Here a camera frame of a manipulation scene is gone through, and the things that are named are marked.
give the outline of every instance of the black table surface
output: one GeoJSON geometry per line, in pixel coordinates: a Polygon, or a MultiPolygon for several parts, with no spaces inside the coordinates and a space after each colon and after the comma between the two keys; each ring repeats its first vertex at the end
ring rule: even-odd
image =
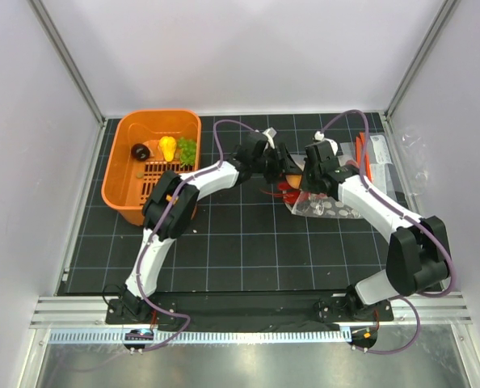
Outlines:
{"type": "MultiPolygon", "coordinates": [[[[377,113],[367,113],[371,132],[382,132],[377,113]]],[[[333,114],[201,117],[201,167],[218,160],[213,123],[223,118],[264,130],[273,127],[291,153],[302,154],[315,131],[333,114]]],[[[126,222],[101,197],[119,119],[108,121],[91,182],[69,275],[58,294],[101,293],[123,284],[133,269],[142,228],[126,222]]],[[[363,130],[358,116],[328,132],[349,142],[363,130]]],[[[225,152],[244,135],[237,124],[218,128],[225,152]]],[[[199,202],[187,232],[173,244],[158,278],[159,291],[249,291],[343,289],[385,268],[385,240],[365,220],[293,216],[281,199],[260,191],[273,187],[261,177],[199,202]]],[[[399,202],[405,205],[403,196],[399,202]]]]}

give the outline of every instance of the black plastic bracket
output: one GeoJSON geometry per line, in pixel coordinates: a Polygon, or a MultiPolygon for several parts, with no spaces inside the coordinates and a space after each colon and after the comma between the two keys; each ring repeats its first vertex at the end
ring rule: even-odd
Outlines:
{"type": "Polygon", "coordinates": [[[360,300],[359,294],[356,292],[354,285],[349,285],[347,287],[344,301],[347,314],[352,317],[356,317],[357,315],[368,315],[374,310],[373,306],[366,306],[360,300]]]}
{"type": "MultiPolygon", "coordinates": [[[[143,205],[142,213],[145,216],[143,226],[145,228],[153,229],[157,225],[181,181],[180,175],[173,171],[168,170],[163,173],[149,199],[143,205]]],[[[198,198],[199,189],[197,187],[191,184],[183,186],[177,201],[159,228],[159,241],[163,241],[165,238],[178,238],[184,233],[192,220],[193,209],[198,198]]]]}
{"type": "Polygon", "coordinates": [[[331,185],[329,196],[331,196],[335,200],[339,200],[339,185],[341,183],[344,183],[346,179],[358,174],[359,169],[351,164],[347,164],[345,166],[328,171],[326,173],[326,177],[331,185]]]}
{"type": "Polygon", "coordinates": [[[231,158],[246,167],[251,174],[262,174],[266,169],[266,158],[263,157],[267,137],[260,132],[249,132],[241,145],[237,145],[231,158]]]}
{"type": "MultiPolygon", "coordinates": [[[[353,316],[347,309],[344,295],[335,291],[156,293],[150,300],[165,310],[173,308],[190,315],[189,331],[328,331],[337,322],[373,323],[375,308],[382,322],[394,319],[388,302],[378,303],[363,314],[353,316]]],[[[105,322],[149,323],[150,317],[139,322],[131,314],[119,316],[115,311],[108,311],[105,322]]],[[[182,319],[158,320],[163,330],[173,330],[174,325],[182,322],[182,319]]]]}
{"type": "Polygon", "coordinates": [[[109,323],[107,319],[110,319],[112,324],[120,325],[126,323],[149,323],[152,316],[152,310],[144,302],[141,301],[140,308],[135,314],[131,311],[121,298],[111,299],[107,308],[106,323],[109,323]]]}
{"type": "Polygon", "coordinates": [[[340,167],[329,141],[305,147],[306,159],[300,189],[304,192],[331,196],[332,185],[326,174],[340,167]]]}
{"type": "Polygon", "coordinates": [[[285,143],[281,142],[276,148],[269,148],[265,152],[265,169],[263,177],[267,183],[274,183],[282,175],[301,175],[302,170],[294,162],[285,143]]]}
{"type": "Polygon", "coordinates": [[[352,327],[352,341],[350,344],[361,348],[372,348],[377,343],[378,330],[375,327],[352,327]]]}
{"type": "MultiPolygon", "coordinates": [[[[446,228],[438,217],[422,219],[421,225],[450,252],[446,228]]],[[[403,296],[423,291],[449,276],[441,252],[415,226],[400,228],[391,234],[385,273],[390,284],[403,296]]]]}
{"type": "Polygon", "coordinates": [[[144,349],[146,345],[152,343],[152,338],[154,337],[154,332],[150,329],[132,329],[129,333],[125,334],[125,341],[145,341],[145,344],[124,344],[128,349],[144,349]]]}

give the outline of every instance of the white wall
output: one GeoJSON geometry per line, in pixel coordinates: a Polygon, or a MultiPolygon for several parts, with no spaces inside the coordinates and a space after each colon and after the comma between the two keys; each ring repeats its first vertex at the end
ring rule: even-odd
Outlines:
{"type": "Polygon", "coordinates": [[[44,0],[103,113],[384,109],[442,0],[44,0]]]}
{"type": "Polygon", "coordinates": [[[459,285],[480,333],[480,0],[460,3],[394,128],[420,135],[427,147],[421,202],[448,227],[459,285]]]}
{"type": "Polygon", "coordinates": [[[52,295],[96,120],[24,0],[0,0],[0,388],[52,295]]]}

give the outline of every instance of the red object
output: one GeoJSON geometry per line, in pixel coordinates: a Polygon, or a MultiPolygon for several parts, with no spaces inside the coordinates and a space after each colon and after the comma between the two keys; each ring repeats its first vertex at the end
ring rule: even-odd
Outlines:
{"type": "Polygon", "coordinates": [[[154,329],[154,326],[155,326],[156,321],[157,321],[157,317],[158,317],[158,312],[156,310],[154,310],[154,312],[152,313],[152,320],[150,321],[150,330],[154,329]]]}
{"type": "Polygon", "coordinates": [[[273,196],[275,198],[282,198],[285,204],[294,205],[297,201],[297,198],[301,194],[301,190],[296,190],[290,186],[287,182],[278,183],[278,190],[281,192],[266,192],[265,190],[260,189],[264,194],[273,196]]]}
{"type": "MultiPolygon", "coordinates": [[[[362,166],[362,145],[364,144],[365,141],[365,135],[364,132],[361,132],[359,136],[356,138],[356,162],[358,163],[359,167],[362,166]]],[[[371,168],[369,167],[369,157],[368,154],[366,153],[365,158],[364,158],[364,163],[366,165],[366,176],[369,179],[369,182],[373,181],[373,178],[371,177],[371,168]]]]}

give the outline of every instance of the orange basket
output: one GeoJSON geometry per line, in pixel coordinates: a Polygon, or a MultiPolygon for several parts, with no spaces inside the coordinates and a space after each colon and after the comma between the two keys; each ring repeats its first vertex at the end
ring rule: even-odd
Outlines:
{"type": "Polygon", "coordinates": [[[129,113],[118,124],[112,143],[102,185],[105,203],[131,224],[142,225],[141,209],[164,171],[182,173],[199,169],[200,131],[200,119],[191,111],[167,109],[129,113]],[[182,167],[176,159],[165,162],[158,149],[163,136],[195,140],[195,166],[182,167]],[[150,158],[140,162],[132,157],[131,149],[137,143],[150,149],[150,158]]]}

